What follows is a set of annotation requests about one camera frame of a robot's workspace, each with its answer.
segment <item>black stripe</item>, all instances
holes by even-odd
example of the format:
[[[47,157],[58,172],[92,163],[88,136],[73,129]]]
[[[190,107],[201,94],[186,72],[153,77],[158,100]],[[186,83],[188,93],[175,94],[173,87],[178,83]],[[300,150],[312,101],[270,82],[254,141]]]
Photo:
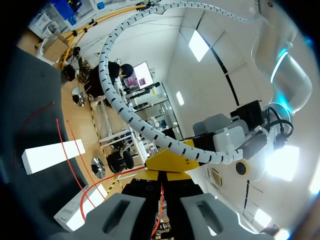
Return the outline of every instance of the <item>black stripe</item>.
[[[198,30],[198,27],[199,27],[199,25],[200,25],[200,22],[201,22],[201,20],[202,20],[202,17],[203,17],[203,15],[204,15],[204,13],[205,13],[205,12],[202,13],[202,15],[201,15],[201,17],[200,17],[200,19],[199,19],[199,22],[198,22],[198,24],[196,25],[196,28],[195,28],[196,30]],[[206,42],[206,44],[207,44],[208,46],[210,46],[209,42],[207,42],[207,40],[206,40],[203,36],[201,36],[201,37],[202,37],[203,40]],[[228,84],[229,84],[229,87],[230,87],[230,89],[231,89],[231,92],[232,92],[232,94],[233,94],[233,97],[234,97],[234,100],[235,100],[235,104],[236,104],[237,106],[240,106],[239,100],[238,100],[238,97],[237,97],[237,94],[236,94],[236,91],[235,91],[235,88],[234,88],[234,86],[233,86],[233,84],[232,84],[232,81],[231,81],[229,75],[228,75],[228,71],[227,71],[225,65],[224,65],[223,62],[221,61],[220,57],[218,56],[218,54],[216,53],[216,51],[214,50],[214,48],[211,47],[210,50],[211,50],[211,52],[213,53],[216,61],[219,63],[219,65],[220,65],[223,73],[225,74],[225,78],[226,78],[226,80],[227,80],[227,82],[228,82]]]
[[[249,185],[250,185],[250,181],[249,181],[249,180],[247,180],[247,181],[246,181],[246,193],[245,193],[245,200],[244,200],[244,207],[243,207],[243,211],[245,211],[246,206],[247,206],[248,193],[249,193]]]
[[[239,100],[238,100],[238,97],[237,97],[237,94],[236,94],[236,91],[235,91],[235,88],[234,88],[234,86],[233,86],[233,84],[232,84],[232,81],[231,81],[229,75],[228,75],[228,71],[227,71],[225,65],[224,65],[223,62],[221,61],[220,57],[218,56],[218,54],[216,53],[216,51],[214,50],[214,48],[211,47],[210,49],[211,49],[211,52],[213,53],[216,61],[219,63],[219,65],[220,65],[223,73],[225,74],[225,78],[226,78],[226,80],[227,80],[227,82],[228,82],[228,84],[229,84],[229,87],[230,87],[230,89],[231,89],[231,92],[232,92],[232,94],[233,94],[233,97],[234,97],[234,100],[235,100],[235,104],[236,104],[237,106],[240,106]]]

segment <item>person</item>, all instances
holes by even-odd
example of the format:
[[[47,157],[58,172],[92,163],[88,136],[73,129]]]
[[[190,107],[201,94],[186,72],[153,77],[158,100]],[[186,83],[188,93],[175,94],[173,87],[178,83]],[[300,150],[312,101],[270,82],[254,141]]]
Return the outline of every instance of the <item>person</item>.
[[[119,65],[116,62],[108,62],[109,76],[112,84],[115,84],[116,78],[128,78],[134,73],[134,68],[130,64]],[[101,87],[99,78],[99,65],[89,73],[87,83],[84,85],[85,92],[94,98],[90,105],[93,110],[97,108],[98,103],[105,99],[104,91]]]

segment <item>black cable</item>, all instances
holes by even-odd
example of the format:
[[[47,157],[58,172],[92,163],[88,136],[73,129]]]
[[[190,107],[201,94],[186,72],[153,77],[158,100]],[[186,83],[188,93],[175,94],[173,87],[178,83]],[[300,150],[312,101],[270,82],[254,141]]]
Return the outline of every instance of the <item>black cable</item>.
[[[270,123],[270,110],[274,113],[275,117],[280,120],[281,118],[279,117],[279,114],[276,112],[276,110],[272,107],[272,106],[269,106],[267,109],[266,109],[266,120],[267,120],[267,123],[269,124]],[[282,123],[280,123],[280,132],[283,134],[285,132],[285,129],[284,129],[284,126],[282,125]]]
[[[267,129],[267,131],[269,132],[270,128],[277,125],[277,124],[286,124],[291,128],[291,131],[287,134],[288,137],[290,137],[292,135],[292,133],[294,132],[294,126],[292,125],[292,123],[289,122],[288,120],[284,120],[284,119],[278,119],[273,122],[270,122],[267,125],[265,125],[264,128]]]

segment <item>cardboard box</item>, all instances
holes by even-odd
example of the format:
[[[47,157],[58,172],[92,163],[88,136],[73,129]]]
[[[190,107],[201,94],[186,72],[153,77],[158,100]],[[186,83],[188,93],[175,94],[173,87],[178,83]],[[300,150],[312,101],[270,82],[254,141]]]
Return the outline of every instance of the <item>cardboard box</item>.
[[[108,195],[107,191],[105,190],[105,188],[101,184],[99,184],[97,187],[104,197],[106,197]],[[86,186],[83,188],[83,190],[86,191],[88,188],[89,188],[89,186]],[[95,207],[99,206],[104,201],[104,198],[101,196],[99,191],[94,186],[86,194]],[[85,221],[82,218],[81,211],[80,211],[80,202],[81,202],[81,198],[82,198],[83,194],[84,193],[80,190],[80,192],[77,195],[75,195],[74,198],[72,198],[53,217],[65,230],[67,230],[69,232],[73,232],[73,231],[77,230],[78,228],[80,228],[83,224],[85,224]],[[87,214],[93,209],[94,209],[94,207],[88,201],[88,198],[85,197],[84,201],[83,201],[84,215],[87,216]]]
[[[80,153],[84,154],[86,150],[81,139],[76,140],[76,143],[79,147]],[[75,141],[63,142],[68,159],[79,155],[76,143]],[[21,157],[26,174],[34,174],[66,161],[65,152],[61,143],[38,146],[24,150]]]
[[[56,62],[68,48],[68,41],[61,34],[56,33],[45,43],[43,56],[52,62]]]

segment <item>chair wheel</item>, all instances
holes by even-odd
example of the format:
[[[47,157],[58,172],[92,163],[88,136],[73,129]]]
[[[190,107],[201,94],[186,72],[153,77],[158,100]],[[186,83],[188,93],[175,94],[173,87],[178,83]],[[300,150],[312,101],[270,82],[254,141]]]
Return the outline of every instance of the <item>chair wheel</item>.
[[[128,169],[133,169],[135,166],[134,158],[131,156],[131,154],[128,151],[123,152],[123,159],[125,162],[125,165]]]

